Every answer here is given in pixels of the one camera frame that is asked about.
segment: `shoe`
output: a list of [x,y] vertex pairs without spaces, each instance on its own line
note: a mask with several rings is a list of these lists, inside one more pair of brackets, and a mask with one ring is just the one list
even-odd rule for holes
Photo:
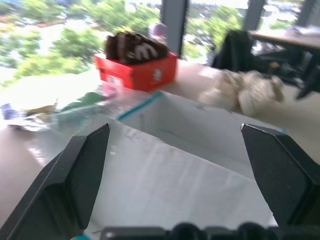
[[120,33],[118,56],[124,64],[141,64],[168,56],[168,47],[141,34]]
[[108,36],[107,40],[105,41],[104,54],[106,55],[107,59],[119,60],[118,38],[119,33],[115,36]]

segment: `table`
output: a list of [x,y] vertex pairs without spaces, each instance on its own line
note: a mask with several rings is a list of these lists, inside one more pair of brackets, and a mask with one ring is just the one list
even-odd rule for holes
[[282,45],[284,47],[294,46],[312,54],[320,54],[320,37],[297,35],[287,30],[258,30],[250,31],[252,38],[257,41]]
[[314,73],[318,74],[317,66],[320,62],[320,37],[319,36],[307,36],[298,35],[293,31],[288,30],[268,30],[268,31],[251,31],[252,38],[257,41],[271,43],[275,45],[281,45],[291,50],[291,57],[288,57],[290,64],[296,64],[295,59],[299,59],[300,53],[309,52],[312,54],[312,58],[308,62],[307,66],[303,70],[303,73],[299,76],[302,81],[305,82],[304,88],[299,98],[302,98],[309,94],[311,91],[318,90],[318,82],[314,77]]
[[[220,70],[180,60],[176,81],[163,87],[164,91],[192,100],[213,85]],[[286,132],[320,164],[320,94],[296,102],[297,89],[285,86],[284,103],[275,103],[256,119],[286,129]],[[31,132],[0,129],[0,227],[42,169],[27,150],[33,139]]]

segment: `desk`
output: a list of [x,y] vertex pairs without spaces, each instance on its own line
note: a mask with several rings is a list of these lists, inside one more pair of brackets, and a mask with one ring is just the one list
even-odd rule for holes
[[320,54],[320,37],[297,35],[287,30],[250,31],[257,41],[286,46],[294,46],[312,54]]
[[[203,71],[209,70],[207,76]],[[164,91],[196,100],[199,93],[210,88],[219,70],[200,64],[179,61],[176,81]],[[284,103],[275,103],[256,118],[286,129],[287,133],[320,164],[320,94],[313,93],[299,102],[294,101],[297,89],[285,86]],[[42,169],[28,152],[26,143],[31,132],[0,129],[0,227],[25,194]]]

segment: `black chair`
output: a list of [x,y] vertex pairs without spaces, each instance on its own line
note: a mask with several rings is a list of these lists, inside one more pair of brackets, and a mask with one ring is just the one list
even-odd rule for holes
[[284,82],[297,85],[295,79],[299,77],[302,71],[289,64],[290,55],[288,51],[253,55],[251,53],[252,45],[252,37],[247,31],[230,30],[211,67],[228,69],[233,72],[256,70],[265,74],[266,77],[277,75]]

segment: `red box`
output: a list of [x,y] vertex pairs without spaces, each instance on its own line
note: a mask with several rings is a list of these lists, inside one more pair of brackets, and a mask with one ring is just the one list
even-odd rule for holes
[[94,55],[102,81],[129,89],[152,91],[175,79],[177,55],[170,52],[168,57],[142,64],[128,65],[106,59],[106,55]]

